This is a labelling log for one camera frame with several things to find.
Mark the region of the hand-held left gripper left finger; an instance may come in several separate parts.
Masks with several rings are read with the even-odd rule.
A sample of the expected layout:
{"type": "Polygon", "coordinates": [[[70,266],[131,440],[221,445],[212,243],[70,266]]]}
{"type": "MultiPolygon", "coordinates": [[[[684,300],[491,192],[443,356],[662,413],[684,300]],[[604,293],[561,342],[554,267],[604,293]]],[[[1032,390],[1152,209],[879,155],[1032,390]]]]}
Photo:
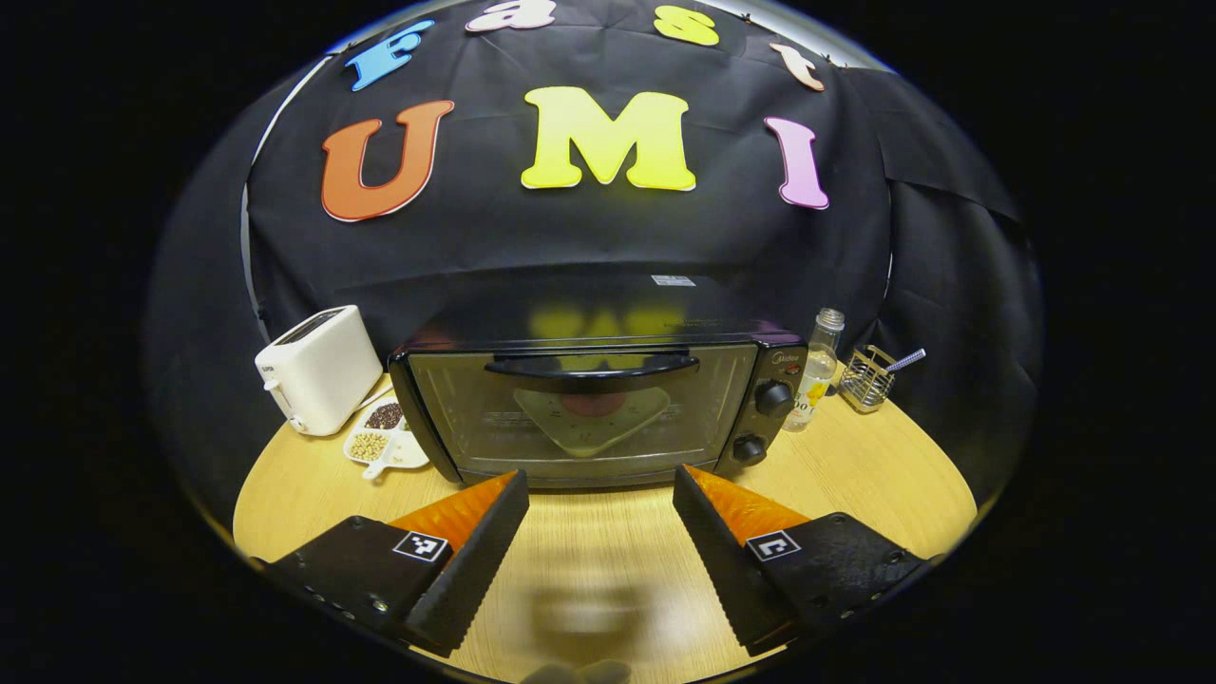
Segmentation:
{"type": "Polygon", "coordinates": [[[512,470],[392,522],[349,516],[260,566],[339,618],[447,657],[465,641],[528,508],[528,476],[512,470]]]}

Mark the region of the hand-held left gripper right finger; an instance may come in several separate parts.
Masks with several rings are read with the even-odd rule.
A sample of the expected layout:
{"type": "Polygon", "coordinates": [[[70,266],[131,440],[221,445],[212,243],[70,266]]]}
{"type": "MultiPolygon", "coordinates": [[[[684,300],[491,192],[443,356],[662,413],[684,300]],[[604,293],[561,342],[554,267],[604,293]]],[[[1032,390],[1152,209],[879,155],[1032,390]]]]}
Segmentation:
{"type": "Polygon", "coordinates": [[[858,623],[938,566],[846,512],[807,517],[689,465],[674,473],[672,493],[717,602],[751,656],[858,623]]]}

